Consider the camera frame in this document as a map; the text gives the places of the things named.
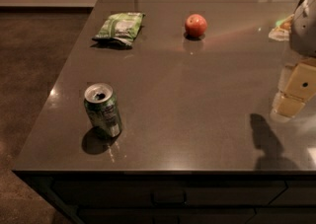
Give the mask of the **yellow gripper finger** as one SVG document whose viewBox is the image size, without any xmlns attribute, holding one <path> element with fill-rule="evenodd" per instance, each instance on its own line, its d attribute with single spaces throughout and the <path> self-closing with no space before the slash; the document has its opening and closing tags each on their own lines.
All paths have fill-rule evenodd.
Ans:
<svg viewBox="0 0 316 224">
<path fill-rule="evenodd" d="M 293 118 L 316 95 L 316 59 L 309 57 L 281 70 L 272 107 L 274 118 Z"/>
</svg>

